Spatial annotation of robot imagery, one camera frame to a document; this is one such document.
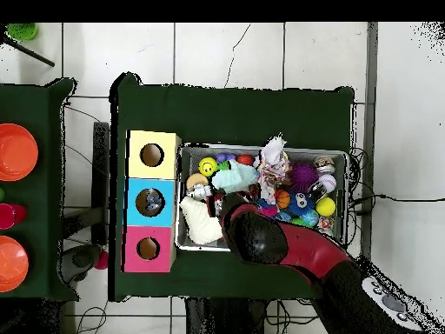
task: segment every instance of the shape sorter box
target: shape sorter box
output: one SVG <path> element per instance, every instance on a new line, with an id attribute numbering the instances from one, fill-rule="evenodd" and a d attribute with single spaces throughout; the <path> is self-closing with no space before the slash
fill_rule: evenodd
<path id="1" fill-rule="evenodd" d="M 159 246 L 157 257 L 152 260 L 142 258 L 138 253 L 138 245 L 145 238 L 151 238 Z M 176 258 L 172 227 L 138 227 L 127 226 L 125 234 L 124 272 L 133 273 L 168 273 Z"/>
<path id="2" fill-rule="evenodd" d="M 129 178 L 127 225 L 173 227 L 175 222 L 175 191 L 173 180 Z M 136 207 L 136 199 L 144 190 L 154 189 L 161 193 L 163 208 L 153 217 L 144 216 Z"/>
<path id="3" fill-rule="evenodd" d="M 175 133 L 130 130 L 129 177 L 148 179 L 175 179 L 176 154 L 181 138 Z M 149 166 L 143 161 L 144 148 L 156 146 L 160 151 L 160 160 L 156 166 Z"/>

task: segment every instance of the yellow box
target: yellow box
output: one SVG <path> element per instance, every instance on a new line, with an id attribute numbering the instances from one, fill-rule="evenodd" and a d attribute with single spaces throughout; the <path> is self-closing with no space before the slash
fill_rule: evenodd
<path id="1" fill-rule="evenodd" d="M 129 177 L 175 179 L 176 153 L 180 144 L 181 138 L 175 133 L 131 130 Z"/>

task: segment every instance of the blue box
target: blue box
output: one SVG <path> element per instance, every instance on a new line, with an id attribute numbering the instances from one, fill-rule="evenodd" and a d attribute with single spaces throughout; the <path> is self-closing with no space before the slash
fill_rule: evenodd
<path id="1" fill-rule="evenodd" d="M 164 200 L 163 209 L 154 217 L 142 215 L 136 207 L 139 193 L 147 189 L 161 192 Z M 162 179 L 129 178 L 127 225 L 144 225 L 155 227 L 171 227 L 175 215 L 175 181 Z"/>

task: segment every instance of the white plush toy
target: white plush toy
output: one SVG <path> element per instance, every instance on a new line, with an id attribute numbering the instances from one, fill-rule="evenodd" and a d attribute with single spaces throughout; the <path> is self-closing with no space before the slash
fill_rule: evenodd
<path id="1" fill-rule="evenodd" d="M 211 217 L 207 205 L 186 196 L 179 204 L 189 226 L 189 237 L 195 244 L 209 244 L 223 236 L 216 217 Z"/>

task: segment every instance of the circular hole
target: circular hole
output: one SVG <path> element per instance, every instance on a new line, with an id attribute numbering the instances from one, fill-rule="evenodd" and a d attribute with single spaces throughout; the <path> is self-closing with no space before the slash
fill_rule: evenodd
<path id="1" fill-rule="evenodd" d="M 153 260 L 159 255 L 159 243 L 152 237 L 144 238 L 137 243 L 136 250 L 144 260 Z"/>
<path id="2" fill-rule="evenodd" d="M 136 197 L 136 208 L 145 217 L 155 217 L 165 205 L 163 194 L 159 190 L 149 188 L 141 190 Z"/>
<path id="3" fill-rule="evenodd" d="M 146 144 L 141 149 L 141 160 L 153 168 L 163 161 L 163 149 L 158 144 Z"/>

